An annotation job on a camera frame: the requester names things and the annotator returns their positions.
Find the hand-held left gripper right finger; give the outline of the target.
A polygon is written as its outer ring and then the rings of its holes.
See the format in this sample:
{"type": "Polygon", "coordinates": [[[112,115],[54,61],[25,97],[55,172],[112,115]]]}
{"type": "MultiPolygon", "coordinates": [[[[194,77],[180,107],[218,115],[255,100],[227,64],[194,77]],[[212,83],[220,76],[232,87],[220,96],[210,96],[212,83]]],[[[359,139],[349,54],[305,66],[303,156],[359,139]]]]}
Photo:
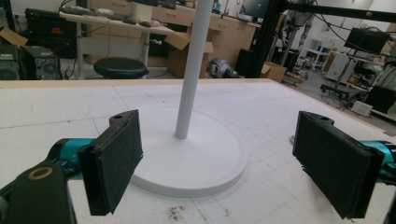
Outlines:
{"type": "Polygon", "coordinates": [[[375,184],[396,187],[396,145],[359,141],[319,114],[298,114],[292,155],[342,218],[363,218],[375,184]]]}

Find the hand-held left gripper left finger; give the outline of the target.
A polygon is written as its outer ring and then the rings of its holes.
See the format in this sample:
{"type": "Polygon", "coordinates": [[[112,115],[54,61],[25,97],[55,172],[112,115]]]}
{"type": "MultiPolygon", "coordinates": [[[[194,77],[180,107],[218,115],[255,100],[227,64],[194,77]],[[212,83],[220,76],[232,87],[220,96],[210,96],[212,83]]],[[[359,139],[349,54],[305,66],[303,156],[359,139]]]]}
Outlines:
{"type": "Polygon", "coordinates": [[[67,179],[81,179],[93,216],[113,213],[143,159],[139,111],[112,116],[96,138],[64,138],[49,151],[67,179]]]}

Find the white box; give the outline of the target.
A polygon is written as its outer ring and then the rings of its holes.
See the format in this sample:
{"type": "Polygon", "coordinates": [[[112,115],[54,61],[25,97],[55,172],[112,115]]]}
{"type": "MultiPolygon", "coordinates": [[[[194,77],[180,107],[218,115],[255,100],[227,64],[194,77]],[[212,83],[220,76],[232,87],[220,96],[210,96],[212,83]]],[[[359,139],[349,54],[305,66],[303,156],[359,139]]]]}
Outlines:
{"type": "Polygon", "coordinates": [[[372,110],[371,105],[367,105],[363,102],[356,101],[353,106],[351,107],[351,110],[359,115],[362,115],[364,117],[369,117],[371,110],[372,110]]]}

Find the black wheeled stand base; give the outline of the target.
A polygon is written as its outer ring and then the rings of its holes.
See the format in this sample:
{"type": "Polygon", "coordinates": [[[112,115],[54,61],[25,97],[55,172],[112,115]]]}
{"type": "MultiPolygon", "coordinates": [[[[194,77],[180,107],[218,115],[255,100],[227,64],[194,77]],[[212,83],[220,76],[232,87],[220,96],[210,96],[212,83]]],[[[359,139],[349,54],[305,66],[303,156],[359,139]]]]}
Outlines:
{"type": "Polygon", "coordinates": [[[333,92],[338,99],[341,99],[341,100],[348,100],[349,99],[349,93],[348,92],[339,90],[336,87],[332,87],[332,86],[329,86],[329,85],[322,84],[320,86],[320,89],[321,89],[322,92],[326,92],[326,91],[333,92]]]}

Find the black flat screen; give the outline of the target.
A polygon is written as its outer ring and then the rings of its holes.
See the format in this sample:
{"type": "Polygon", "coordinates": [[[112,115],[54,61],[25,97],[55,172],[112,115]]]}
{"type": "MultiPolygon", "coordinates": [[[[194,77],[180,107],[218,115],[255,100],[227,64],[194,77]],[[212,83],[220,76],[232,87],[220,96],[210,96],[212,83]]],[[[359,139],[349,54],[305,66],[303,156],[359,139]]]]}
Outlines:
{"type": "Polygon", "coordinates": [[[364,103],[371,105],[374,110],[387,114],[396,103],[396,91],[374,86],[368,93],[364,103]]]}

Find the white stand with round base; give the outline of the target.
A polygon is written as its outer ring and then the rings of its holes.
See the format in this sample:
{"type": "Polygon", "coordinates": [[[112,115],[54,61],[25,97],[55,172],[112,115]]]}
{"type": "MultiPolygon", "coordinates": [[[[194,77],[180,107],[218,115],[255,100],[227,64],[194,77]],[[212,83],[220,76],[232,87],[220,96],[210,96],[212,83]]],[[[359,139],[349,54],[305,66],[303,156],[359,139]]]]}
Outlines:
{"type": "Polygon", "coordinates": [[[144,158],[132,182],[173,197],[223,192],[241,178],[248,152],[230,126],[193,109],[214,0],[196,7],[179,106],[139,108],[144,158]]]}

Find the black round stool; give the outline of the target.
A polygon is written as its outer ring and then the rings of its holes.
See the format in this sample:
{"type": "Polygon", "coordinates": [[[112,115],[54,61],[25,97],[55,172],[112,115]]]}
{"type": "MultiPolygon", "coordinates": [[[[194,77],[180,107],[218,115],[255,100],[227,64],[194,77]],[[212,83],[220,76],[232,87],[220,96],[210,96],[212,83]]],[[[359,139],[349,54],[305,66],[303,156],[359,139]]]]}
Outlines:
{"type": "Polygon", "coordinates": [[[100,59],[94,63],[93,70],[106,79],[138,79],[149,73],[142,62],[121,57],[100,59]]]}

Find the white cabinet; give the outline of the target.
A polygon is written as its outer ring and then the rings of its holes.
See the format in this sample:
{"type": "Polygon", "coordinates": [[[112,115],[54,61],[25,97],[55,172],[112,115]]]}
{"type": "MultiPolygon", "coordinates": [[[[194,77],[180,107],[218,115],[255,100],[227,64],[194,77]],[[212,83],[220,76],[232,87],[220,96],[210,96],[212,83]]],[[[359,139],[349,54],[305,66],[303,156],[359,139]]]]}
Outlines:
{"type": "Polygon", "coordinates": [[[324,77],[332,81],[340,80],[342,83],[347,83],[353,74],[357,60],[337,51],[333,51],[331,57],[332,61],[328,61],[328,70],[324,77]]]}

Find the small open cardboard box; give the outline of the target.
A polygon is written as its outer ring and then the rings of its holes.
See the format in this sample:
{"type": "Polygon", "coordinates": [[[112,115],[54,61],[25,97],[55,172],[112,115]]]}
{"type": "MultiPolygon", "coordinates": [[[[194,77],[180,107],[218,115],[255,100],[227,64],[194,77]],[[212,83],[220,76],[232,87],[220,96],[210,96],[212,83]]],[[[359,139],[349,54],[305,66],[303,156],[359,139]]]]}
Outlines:
{"type": "Polygon", "coordinates": [[[262,66],[260,78],[269,78],[276,82],[281,82],[286,71],[286,67],[272,62],[265,62],[262,66]]]}

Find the white shelf unit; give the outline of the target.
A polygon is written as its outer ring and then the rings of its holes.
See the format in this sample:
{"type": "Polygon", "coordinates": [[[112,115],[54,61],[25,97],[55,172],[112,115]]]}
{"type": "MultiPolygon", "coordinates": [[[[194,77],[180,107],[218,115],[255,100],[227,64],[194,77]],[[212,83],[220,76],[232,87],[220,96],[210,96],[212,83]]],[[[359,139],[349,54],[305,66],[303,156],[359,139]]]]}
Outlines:
{"type": "Polygon", "coordinates": [[[310,40],[305,57],[311,62],[311,69],[313,71],[322,71],[324,69],[333,47],[334,42],[332,40],[322,40],[317,38],[312,38],[310,40]]]}

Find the black computer tower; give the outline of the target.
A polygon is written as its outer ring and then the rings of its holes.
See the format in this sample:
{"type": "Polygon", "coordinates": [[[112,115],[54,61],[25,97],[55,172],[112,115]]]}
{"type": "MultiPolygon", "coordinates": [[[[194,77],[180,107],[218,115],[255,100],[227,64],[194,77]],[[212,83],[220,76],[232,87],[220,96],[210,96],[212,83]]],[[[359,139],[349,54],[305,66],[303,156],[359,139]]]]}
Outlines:
{"type": "Polygon", "coordinates": [[[61,78],[60,59],[41,46],[22,46],[23,73],[28,80],[58,80],[61,78]]]}

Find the large open cardboard box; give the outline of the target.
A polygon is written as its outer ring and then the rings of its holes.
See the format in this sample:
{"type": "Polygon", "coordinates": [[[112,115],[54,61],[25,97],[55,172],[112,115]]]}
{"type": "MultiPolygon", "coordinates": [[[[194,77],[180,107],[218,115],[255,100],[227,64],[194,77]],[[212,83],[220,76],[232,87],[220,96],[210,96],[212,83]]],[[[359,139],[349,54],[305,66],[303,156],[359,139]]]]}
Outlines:
{"type": "MultiPolygon", "coordinates": [[[[183,78],[186,70],[191,35],[174,32],[164,40],[169,45],[167,70],[175,78],[183,78]]],[[[209,55],[214,51],[210,41],[205,42],[204,55],[201,63],[199,78],[205,78],[209,55]]]]}

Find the black monitor on stand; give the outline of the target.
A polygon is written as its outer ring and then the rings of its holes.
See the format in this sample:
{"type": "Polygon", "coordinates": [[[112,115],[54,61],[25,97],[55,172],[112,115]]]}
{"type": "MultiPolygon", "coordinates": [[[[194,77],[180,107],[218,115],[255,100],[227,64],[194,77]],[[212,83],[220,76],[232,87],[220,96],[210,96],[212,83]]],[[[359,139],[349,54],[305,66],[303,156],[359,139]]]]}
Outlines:
{"type": "Polygon", "coordinates": [[[369,29],[353,28],[344,46],[346,48],[364,51],[372,54],[380,53],[390,40],[390,34],[369,29]]]}

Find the wooden desk with white legs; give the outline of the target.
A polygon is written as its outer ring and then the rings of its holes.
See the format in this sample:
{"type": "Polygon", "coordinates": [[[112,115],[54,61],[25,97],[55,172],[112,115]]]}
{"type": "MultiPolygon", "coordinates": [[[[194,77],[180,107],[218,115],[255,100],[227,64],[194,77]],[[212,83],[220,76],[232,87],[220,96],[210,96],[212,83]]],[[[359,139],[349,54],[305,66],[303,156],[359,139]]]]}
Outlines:
{"type": "Polygon", "coordinates": [[[78,73],[76,79],[84,79],[84,60],[83,55],[115,55],[128,58],[139,59],[144,65],[148,64],[149,59],[149,42],[150,34],[158,35],[172,35],[175,31],[164,27],[162,25],[157,27],[144,27],[137,24],[128,24],[122,21],[113,21],[110,19],[94,17],[94,16],[79,16],[74,14],[67,14],[60,12],[59,16],[67,21],[73,21],[77,25],[77,62],[78,73]],[[136,43],[118,42],[115,40],[104,40],[92,37],[84,37],[81,34],[81,25],[100,25],[113,29],[123,29],[132,32],[140,32],[141,37],[136,43]]]}

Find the grey computer case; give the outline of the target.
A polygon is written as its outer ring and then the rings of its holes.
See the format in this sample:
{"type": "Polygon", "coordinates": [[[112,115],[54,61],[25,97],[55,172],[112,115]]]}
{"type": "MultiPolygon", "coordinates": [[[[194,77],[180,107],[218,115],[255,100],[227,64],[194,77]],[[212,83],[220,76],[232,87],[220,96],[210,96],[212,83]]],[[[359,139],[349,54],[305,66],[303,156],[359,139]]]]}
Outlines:
{"type": "Polygon", "coordinates": [[[20,78],[20,57],[14,45],[0,45],[0,80],[20,78]]]}

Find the grey robot head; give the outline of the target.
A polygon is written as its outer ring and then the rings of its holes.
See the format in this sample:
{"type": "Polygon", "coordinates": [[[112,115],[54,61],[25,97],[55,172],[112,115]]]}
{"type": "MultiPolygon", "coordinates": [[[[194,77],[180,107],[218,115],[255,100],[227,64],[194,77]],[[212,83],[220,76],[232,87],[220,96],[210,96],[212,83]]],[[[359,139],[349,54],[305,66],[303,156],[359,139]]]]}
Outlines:
{"type": "Polygon", "coordinates": [[[236,78],[238,74],[231,65],[220,58],[212,59],[206,69],[207,73],[213,78],[236,78]]]}

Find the grey humanoid robot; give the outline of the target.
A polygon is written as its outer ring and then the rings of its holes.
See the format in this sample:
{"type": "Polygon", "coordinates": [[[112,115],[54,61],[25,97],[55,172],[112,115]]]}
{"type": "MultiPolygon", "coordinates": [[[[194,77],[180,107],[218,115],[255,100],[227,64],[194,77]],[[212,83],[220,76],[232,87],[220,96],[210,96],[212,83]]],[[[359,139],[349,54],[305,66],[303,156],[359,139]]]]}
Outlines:
{"type": "Polygon", "coordinates": [[[311,29],[313,23],[313,14],[310,12],[300,12],[297,10],[289,10],[283,19],[279,34],[284,47],[284,52],[281,60],[281,65],[284,65],[290,52],[291,45],[294,41],[297,31],[303,27],[304,31],[301,34],[297,50],[301,51],[307,34],[311,29]]]}

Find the black equipment case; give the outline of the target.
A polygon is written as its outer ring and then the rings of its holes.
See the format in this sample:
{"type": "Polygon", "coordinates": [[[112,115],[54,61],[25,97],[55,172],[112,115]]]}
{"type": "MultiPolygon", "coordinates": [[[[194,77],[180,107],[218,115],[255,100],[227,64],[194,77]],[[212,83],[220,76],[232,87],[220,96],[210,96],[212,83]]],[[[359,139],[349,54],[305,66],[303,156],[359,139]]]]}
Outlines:
{"type": "Polygon", "coordinates": [[[77,54],[77,26],[59,16],[58,12],[34,8],[25,9],[27,38],[30,46],[42,46],[63,59],[77,54]]]}

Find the black keyboard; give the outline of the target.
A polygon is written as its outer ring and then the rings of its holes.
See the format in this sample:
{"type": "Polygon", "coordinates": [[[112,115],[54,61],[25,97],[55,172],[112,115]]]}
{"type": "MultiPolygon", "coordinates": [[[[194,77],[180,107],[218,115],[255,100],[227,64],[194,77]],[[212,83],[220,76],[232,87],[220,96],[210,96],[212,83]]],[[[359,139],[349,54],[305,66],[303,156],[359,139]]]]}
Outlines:
{"type": "Polygon", "coordinates": [[[112,11],[101,12],[100,10],[91,10],[83,7],[60,7],[59,10],[64,14],[72,14],[85,17],[106,18],[113,21],[122,21],[127,24],[136,25],[136,20],[129,15],[117,14],[112,11]]]}

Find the white container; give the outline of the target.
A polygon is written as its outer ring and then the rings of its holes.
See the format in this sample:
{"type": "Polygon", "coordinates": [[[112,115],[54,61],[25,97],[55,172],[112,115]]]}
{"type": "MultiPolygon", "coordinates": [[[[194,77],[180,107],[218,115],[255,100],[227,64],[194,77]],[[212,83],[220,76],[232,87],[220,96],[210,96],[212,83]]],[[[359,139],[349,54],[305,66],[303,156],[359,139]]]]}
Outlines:
{"type": "Polygon", "coordinates": [[[132,17],[137,21],[150,22],[152,16],[152,7],[139,3],[132,3],[131,13],[132,13],[132,17]]]}

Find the cardboard flap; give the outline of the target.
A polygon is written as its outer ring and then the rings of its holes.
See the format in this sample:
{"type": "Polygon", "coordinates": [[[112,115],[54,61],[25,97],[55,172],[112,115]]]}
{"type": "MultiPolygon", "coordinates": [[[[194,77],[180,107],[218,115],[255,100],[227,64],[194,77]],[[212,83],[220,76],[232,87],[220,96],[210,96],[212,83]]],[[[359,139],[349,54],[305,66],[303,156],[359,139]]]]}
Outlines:
{"type": "Polygon", "coordinates": [[[28,39],[15,33],[8,27],[0,28],[0,45],[15,45],[17,47],[24,46],[28,42],[28,39]]]}

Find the black metal frame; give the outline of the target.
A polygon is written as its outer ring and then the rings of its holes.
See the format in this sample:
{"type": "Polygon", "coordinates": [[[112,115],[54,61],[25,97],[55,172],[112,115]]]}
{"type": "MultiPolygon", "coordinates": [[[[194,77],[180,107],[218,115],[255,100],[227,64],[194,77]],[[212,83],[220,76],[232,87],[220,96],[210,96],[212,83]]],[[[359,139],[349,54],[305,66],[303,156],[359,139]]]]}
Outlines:
{"type": "Polygon", "coordinates": [[[370,21],[383,21],[396,23],[396,13],[362,10],[341,7],[325,7],[306,4],[290,3],[287,0],[269,0],[269,11],[264,17],[264,23],[259,32],[256,48],[253,51],[253,59],[250,62],[246,78],[258,78],[261,74],[262,66],[266,62],[273,37],[276,33],[276,25],[280,15],[288,9],[300,12],[310,12],[314,14],[332,15],[354,19],[370,21]]]}

